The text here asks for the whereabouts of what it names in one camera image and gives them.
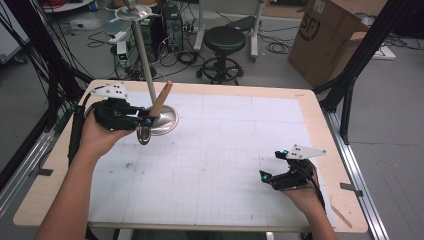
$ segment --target white bracket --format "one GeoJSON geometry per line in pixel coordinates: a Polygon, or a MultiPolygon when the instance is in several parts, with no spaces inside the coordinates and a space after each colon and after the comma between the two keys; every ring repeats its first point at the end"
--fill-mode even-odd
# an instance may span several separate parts
{"type": "Polygon", "coordinates": [[[91,95],[100,97],[110,97],[127,99],[127,89],[125,88],[124,82],[115,84],[106,84],[106,86],[91,90],[91,95]]]}
{"type": "Polygon", "coordinates": [[[327,153],[327,150],[324,149],[318,149],[318,148],[310,148],[305,146],[300,146],[295,144],[292,149],[287,154],[287,159],[307,159],[311,157],[317,157],[321,155],[325,155],[327,153]]]}

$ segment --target power strip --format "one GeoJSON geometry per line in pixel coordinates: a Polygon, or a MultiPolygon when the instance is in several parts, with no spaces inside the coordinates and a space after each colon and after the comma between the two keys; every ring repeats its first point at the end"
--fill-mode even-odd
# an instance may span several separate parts
{"type": "Polygon", "coordinates": [[[117,34],[115,34],[114,38],[109,39],[109,42],[117,43],[117,42],[121,41],[126,36],[127,36],[127,32],[118,32],[117,34]]]}

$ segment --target person's left hand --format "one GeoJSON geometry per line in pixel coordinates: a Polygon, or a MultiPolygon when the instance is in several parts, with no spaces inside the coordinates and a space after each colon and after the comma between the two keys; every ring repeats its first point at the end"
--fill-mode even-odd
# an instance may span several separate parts
{"type": "Polygon", "coordinates": [[[111,131],[102,127],[96,122],[92,110],[84,122],[79,150],[98,159],[106,154],[120,138],[132,132],[134,131],[111,131]]]}

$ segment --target logo on cardboard box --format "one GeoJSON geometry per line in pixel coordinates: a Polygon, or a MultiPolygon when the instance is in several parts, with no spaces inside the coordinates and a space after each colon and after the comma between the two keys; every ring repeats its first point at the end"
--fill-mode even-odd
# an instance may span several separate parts
{"type": "Polygon", "coordinates": [[[299,35],[305,41],[312,41],[317,36],[320,25],[321,22],[319,20],[306,12],[300,24],[299,35]]]}

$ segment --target computer tower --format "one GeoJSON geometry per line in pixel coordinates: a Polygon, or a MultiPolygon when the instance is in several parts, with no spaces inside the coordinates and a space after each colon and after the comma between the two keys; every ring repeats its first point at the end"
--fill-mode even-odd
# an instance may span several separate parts
{"type": "MultiPolygon", "coordinates": [[[[152,7],[152,12],[160,14],[159,7],[152,7]]],[[[159,59],[159,45],[166,38],[162,18],[151,16],[140,21],[141,35],[149,62],[159,59]]]]}
{"type": "Polygon", "coordinates": [[[183,50],[183,20],[176,4],[168,4],[162,8],[165,23],[168,51],[180,52],[183,50]]]}

